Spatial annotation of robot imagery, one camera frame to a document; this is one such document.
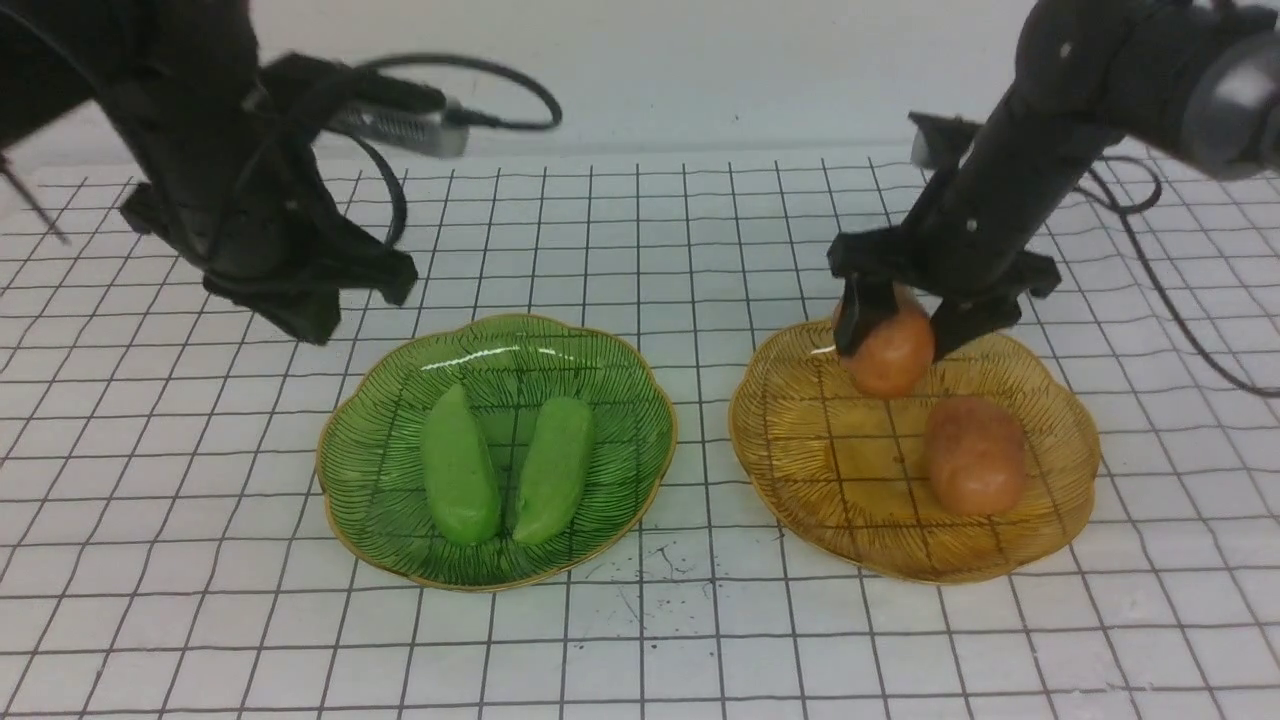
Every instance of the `grid paper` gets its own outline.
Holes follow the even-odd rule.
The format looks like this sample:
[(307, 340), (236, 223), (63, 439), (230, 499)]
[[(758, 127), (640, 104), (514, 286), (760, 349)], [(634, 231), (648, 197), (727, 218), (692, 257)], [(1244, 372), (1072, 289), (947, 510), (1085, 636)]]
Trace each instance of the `grid paper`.
[[(727, 406), (769, 334), (829, 315), (826, 249), (899, 220), (905, 149), (404, 167), (403, 309), (346, 293), (326, 347), (209, 297), (110, 208), (131, 168), (49, 170), (0, 241), (0, 716), (114, 719), (1222, 719), (1280, 707), (1280, 402), (1190, 355), (1105, 211), (1032, 250), (1064, 284), (1011, 334), (1093, 413), (1073, 547), (989, 583), (883, 579), (781, 532)], [(1171, 183), (1135, 219), (1202, 341), (1280, 384), (1280, 183)], [(370, 165), (325, 163), (379, 234)], [(1130, 199), (1149, 191), (1116, 167)], [(497, 594), (358, 564), (314, 446), (403, 341), (534, 311), (635, 343), (680, 446), (641, 525)]]

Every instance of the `metal connector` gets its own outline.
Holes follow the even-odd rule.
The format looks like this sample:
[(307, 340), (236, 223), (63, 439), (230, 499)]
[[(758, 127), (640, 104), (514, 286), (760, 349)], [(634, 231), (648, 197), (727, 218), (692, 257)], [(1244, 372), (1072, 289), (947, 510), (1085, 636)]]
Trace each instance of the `metal connector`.
[(356, 101), (330, 120), (329, 129), (447, 160), (461, 158), (471, 136), (468, 127), (445, 122), (449, 109), (415, 114)]

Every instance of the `black cable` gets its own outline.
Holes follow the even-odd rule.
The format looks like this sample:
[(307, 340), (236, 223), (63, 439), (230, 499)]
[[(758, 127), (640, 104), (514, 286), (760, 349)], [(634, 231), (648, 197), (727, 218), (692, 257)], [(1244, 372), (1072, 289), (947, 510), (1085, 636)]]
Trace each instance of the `black cable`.
[(90, 92), (97, 101), (99, 106), (102, 109), (102, 114), (106, 115), (108, 120), (115, 128), (116, 135), (124, 141), (124, 145), (133, 154), (133, 159), (137, 160), (138, 167), (142, 169), (142, 174), (151, 179), (156, 197), (160, 205), (164, 206), (165, 211), (170, 217), (177, 217), (173, 197), (169, 195), (168, 183), (160, 176), (159, 165), (151, 160), (151, 156), (146, 151), (146, 143), (140, 142), (138, 138), (143, 137), (141, 128), (131, 124), (129, 115), (122, 113), (119, 108), (115, 106), (115, 101), (106, 88), (106, 81), (97, 76), (93, 69), (87, 67), (74, 53), (70, 51), (67, 45), (58, 40), (51, 32), (42, 27), (37, 20), (26, 15), (26, 13), (13, 8), (8, 4), (0, 4), (0, 14), (12, 18), (15, 23), (24, 27), (27, 32), (33, 35), (40, 42), (45, 44), (55, 55), (63, 59), (76, 74), (81, 76), (86, 85), (88, 85)]
[(49, 228), (47, 232), (54, 233), (54, 237), (56, 237), (63, 245), (72, 243), (70, 238), (63, 234), (63, 231), (58, 227), (58, 222), (54, 220), (54, 217), (40, 206), (40, 199), (36, 197), (36, 193), (32, 192), (29, 187), (27, 187), (27, 183), (22, 182), (22, 178), (18, 177), (13, 165), (9, 164), (9, 159), (4, 155), (0, 155), (0, 177), (4, 177), (4, 179), (9, 183), (9, 187), (13, 188), (13, 191), (18, 193), (18, 197), (20, 197), (22, 201), (31, 208), (36, 217), (40, 218), (40, 222), (45, 223), (45, 227)]
[(1256, 397), (1262, 397), (1265, 400), (1280, 398), (1280, 388), (1265, 388), (1249, 384), (1248, 382), (1231, 374), (1231, 372), (1228, 370), (1225, 366), (1222, 366), (1221, 363), (1215, 360), (1213, 356), (1210, 355), (1208, 350), (1206, 350), (1204, 346), (1201, 343), (1201, 341), (1196, 337), (1196, 333), (1187, 324), (1187, 320), (1183, 319), (1183, 314), (1178, 311), (1178, 306), (1174, 304), (1174, 299), (1170, 297), (1169, 291), (1165, 290), (1165, 283), (1160, 282), (1160, 277), (1156, 274), (1156, 269), (1151, 265), (1151, 260), (1147, 258), (1147, 252), (1142, 249), (1142, 242), (1138, 240), (1138, 233), (1133, 229), (1133, 224), (1129, 222), (1130, 215), (1144, 213), (1151, 208), (1155, 208), (1156, 202), (1160, 201), (1164, 190), (1164, 183), (1161, 182), (1158, 173), (1156, 173), (1155, 169), (1152, 169), (1149, 165), (1135, 158), (1119, 156), (1119, 158), (1102, 158), (1102, 160), (1137, 165), (1147, 172), (1147, 174), (1151, 177), (1151, 181), (1156, 186), (1155, 191), (1152, 191), (1152, 193), (1147, 197), (1147, 200), (1134, 205), (1121, 205), (1120, 200), (1111, 190), (1111, 186), (1105, 179), (1102, 179), (1102, 176), (1098, 174), (1096, 169), (1089, 168), (1088, 170), (1089, 178), (1093, 179), (1094, 183), (1097, 183), (1098, 190), (1102, 192), (1102, 197), (1098, 197), (1093, 192), (1084, 190), (1082, 187), (1076, 187), (1075, 191), (1088, 197), (1089, 200), (1093, 200), (1102, 208), (1106, 208), (1107, 210), (1112, 211), (1116, 215), (1116, 218), (1120, 219), (1120, 227), (1124, 228), (1125, 234), (1129, 237), (1129, 242), (1130, 245), (1133, 245), (1133, 251), (1138, 256), (1138, 263), (1142, 264), (1142, 269), (1146, 270), (1147, 277), (1151, 279), (1151, 286), (1156, 290), (1156, 295), (1160, 296), (1160, 300), (1164, 301), (1165, 307), (1169, 309), (1169, 315), (1178, 325), (1178, 329), (1183, 332), (1183, 336), (1187, 338), (1187, 342), (1190, 343), (1192, 348), (1196, 351), (1197, 355), (1199, 355), (1201, 360), (1203, 360), (1210, 368), (1213, 369), (1213, 372), (1221, 375), (1221, 378), (1228, 383), (1230, 383), (1233, 387), (1242, 389)]
[(387, 192), (392, 197), (392, 224), (387, 228), (387, 238), (383, 242), (388, 247), (396, 247), (399, 245), (401, 237), (404, 234), (404, 228), (408, 225), (408, 199), (404, 196), (404, 186), (401, 184), (399, 178), (396, 177), (396, 170), (392, 169), (390, 163), (387, 161), (387, 158), (376, 147), (362, 137), (351, 133), (339, 135), (358, 145), (374, 161), (374, 165), (378, 167), (378, 174), (383, 177), (383, 184), (387, 186)]
[[(467, 55), (454, 55), (451, 53), (413, 53), (404, 55), (388, 55), (353, 65), (337, 73), (319, 83), (311, 90), (305, 92), (293, 106), (271, 127), (266, 133), (266, 137), (257, 145), (253, 152), (246, 160), (244, 165), (241, 168), (236, 182), (232, 183), (230, 191), (223, 204), (221, 211), (218, 214), (214, 222), (214, 234), (209, 245), (210, 259), (215, 255), (218, 246), (221, 241), (223, 227), (225, 224), (227, 217), (230, 214), (232, 208), (234, 208), (236, 201), (239, 199), (241, 193), (244, 192), (244, 187), (248, 181), (253, 177), (253, 172), (257, 165), (262, 163), (266, 152), (279, 145), (284, 135), (292, 129), (297, 129), (300, 124), (311, 126), (307, 129), (323, 129), (329, 122), (328, 113), (330, 108), (343, 105), (346, 99), (353, 97), (360, 87), (360, 83), (375, 76), (379, 70), (407, 67), (407, 65), (443, 65), (454, 68), (466, 68), (483, 73), (489, 73), (503, 79), (507, 79), (524, 90), (527, 90), (535, 95), (550, 111), (550, 119), (548, 120), (507, 120), (498, 118), (495, 115), (489, 115), (486, 113), (480, 113), (475, 110), (454, 109), (447, 110), (444, 114), (444, 122), (456, 126), (477, 126), (493, 129), (509, 129), (509, 131), (548, 131), (558, 127), (563, 120), (563, 110), (556, 96), (539, 83), (536, 79), (508, 68), (500, 65), (492, 60), (483, 60), (479, 58), (470, 58)], [(379, 165), (379, 170), (383, 172), (383, 178), (387, 181), (388, 190), (392, 192), (393, 197), (393, 214), (397, 213), (396, 196), (403, 197), (404, 191), (399, 187), (399, 181), (394, 178), (394, 173), (388, 173), (383, 168), (389, 168), (385, 164), (385, 159), (372, 149), (367, 142), (360, 142), (361, 147), (370, 154), (374, 163)], [(388, 245), (394, 245), (399, 240), (398, 234), (393, 236), (388, 233)]]

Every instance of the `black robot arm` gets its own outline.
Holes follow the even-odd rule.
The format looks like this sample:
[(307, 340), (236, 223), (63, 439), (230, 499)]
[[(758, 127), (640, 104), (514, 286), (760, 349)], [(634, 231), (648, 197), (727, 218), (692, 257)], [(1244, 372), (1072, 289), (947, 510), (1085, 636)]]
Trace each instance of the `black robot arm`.
[(1275, 26), (1272, 9), (1225, 1), (1039, 0), (986, 123), (911, 115), (914, 160), (934, 174), (902, 223), (832, 243), (837, 351), (897, 311), (892, 283), (941, 299), (937, 359), (1016, 324), (1021, 293), (1061, 281), (1027, 245), (1125, 137), (1221, 181), (1280, 165)]
[[(522, 85), (548, 122), (462, 109), (434, 87), (378, 70), (461, 65)], [(288, 55), (260, 67), (248, 0), (0, 0), (0, 149), (96, 100), (146, 176), (122, 213), (204, 273), (209, 292), (323, 345), (338, 292), (402, 305), (417, 282), (394, 247), (404, 199), (369, 143), (456, 158), (474, 126), (550, 129), (561, 110), (531, 78), (484, 60), (407, 55), (349, 68)], [(339, 211), (311, 143), (323, 131), (371, 152), (392, 187), (392, 232), (375, 238)]]

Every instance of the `green plate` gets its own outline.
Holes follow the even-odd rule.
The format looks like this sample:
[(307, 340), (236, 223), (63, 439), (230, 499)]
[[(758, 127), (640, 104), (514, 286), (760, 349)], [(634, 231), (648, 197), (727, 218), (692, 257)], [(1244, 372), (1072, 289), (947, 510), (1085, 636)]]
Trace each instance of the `green plate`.
[[(497, 538), (458, 546), (426, 506), (419, 436), (449, 387), (467, 388), (504, 488)], [(570, 528), (511, 539), (515, 479), (538, 409), (568, 395), (595, 410), (596, 445)], [(603, 552), (644, 515), (676, 450), (676, 413), (630, 345), (534, 315), (498, 315), (392, 351), (320, 436), (316, 474), (334, 534), (357, 557), (429, 587), (495, 591), (545, 579)]]

